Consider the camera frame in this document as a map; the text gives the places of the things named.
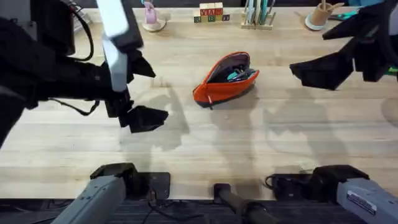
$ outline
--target alphabet block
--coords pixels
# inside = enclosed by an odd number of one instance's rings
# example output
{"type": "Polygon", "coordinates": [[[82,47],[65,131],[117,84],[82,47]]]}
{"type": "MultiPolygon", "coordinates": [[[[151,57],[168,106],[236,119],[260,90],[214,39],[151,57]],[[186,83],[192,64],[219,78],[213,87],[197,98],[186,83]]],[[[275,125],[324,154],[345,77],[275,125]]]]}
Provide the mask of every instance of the alphabet block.
{"type": "Polygon", "coordinates": [[[209,16],[200,16],[201,22],[208,22],[209,21],[209,16]]]}
{"type": "Polygon", "coordinates": [[[215,3],[208,3],[207,8],[209,10],[209,16],[214,16],[216,14],[216,4],[215,3]]]}
{"type": "Polygon", "coordinates": [[[229,15],[223,15],[223,21],[229,21],[229,15]]]}
{"type": "Polygon", "coordinates": [[[195,12],[194,14],[193,14],[193,22],[194,23],[199,23],[199,22],[201,22],[201,17],[200,17],[200,12],[198,11],[198,12],[195,12]]]}
{"type": "Polygon", "coordinates": [[[216,22],[216,16],[209,16],[209,22],[216,22]]]}
{"type": "Polygon", "coordinates": [[[222,15],[223,14],[223,3],[218,2],[215,4],[215,9],[216,9],[216,15],[222,15]]]}

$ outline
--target wooden table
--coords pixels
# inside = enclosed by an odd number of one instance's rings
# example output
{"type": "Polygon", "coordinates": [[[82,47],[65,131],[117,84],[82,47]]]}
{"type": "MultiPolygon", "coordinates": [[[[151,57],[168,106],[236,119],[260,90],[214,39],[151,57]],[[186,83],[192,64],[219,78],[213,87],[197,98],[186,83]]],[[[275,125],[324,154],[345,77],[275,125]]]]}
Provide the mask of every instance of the wooden table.
{"type": "MultiPolygon", "coordinates": [[[[136,76],[129,87],[137,105],[170,112],[158,130],[132,135],[103,104],[87,118],[53,102],[25,111],[0,150],[0,197],[74,198],[95,169],[115,162],[170,172],[171,198],[208,198],[214,183],[229,182],[243,197],[269,199],[265,176],[327,164],[351,164],[398,195],[396,78],[365,83],[355,73],[339,91],[304,88],[289,64],[334,52],[347,39],[322,41],[321,32],[306,30],[302,19],[313,8],[276,8],[273,31],[240,29],[241,9],[226,10],[231,22],[194,24],[192,9],[164,9],[172,20],[162,32],[141,31],[157,77],[136,76]],[[238,50],[261,71],[256,88],[213,111],[199,107],[192,90],[238,50]]],[[[91,29],[92,62],[100,64],[101,24],[91,29]]],[[[76,56],[88,53],[84,32],[76,46],[76,56]]]]}

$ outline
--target orange pencil case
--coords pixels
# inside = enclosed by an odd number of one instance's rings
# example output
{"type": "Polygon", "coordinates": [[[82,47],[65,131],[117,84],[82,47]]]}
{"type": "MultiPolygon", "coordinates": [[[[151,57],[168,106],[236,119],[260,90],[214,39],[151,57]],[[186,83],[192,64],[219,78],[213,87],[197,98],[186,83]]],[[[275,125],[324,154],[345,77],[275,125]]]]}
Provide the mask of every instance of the orange pencil case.
{"type": "Polygon", "coordinates": [[[245,80],[228,80],[236,68],[250,69],[250,56],[247,52],[231,53],[219,60],[203,83],[193,90],[193,99],[207,108],[242,96],[250,89],[260,71],[253,70],[245,80]]]}

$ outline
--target pen holder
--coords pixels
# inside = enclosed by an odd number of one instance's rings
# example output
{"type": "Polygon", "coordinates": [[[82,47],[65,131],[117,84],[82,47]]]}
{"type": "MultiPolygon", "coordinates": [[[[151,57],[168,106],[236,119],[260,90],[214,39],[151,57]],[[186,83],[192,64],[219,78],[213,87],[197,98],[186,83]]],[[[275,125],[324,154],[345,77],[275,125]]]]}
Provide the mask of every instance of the pen holder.
{"type": "Polygon", "coordinates": [[[322,30],[333,12],[333,10],[329,10],[332,6],[332,4],[326,3],[326,10],[323,10],[323,4],[320,3],[314,12],[305,18],[305,25],[311,30],[322,30]]]}

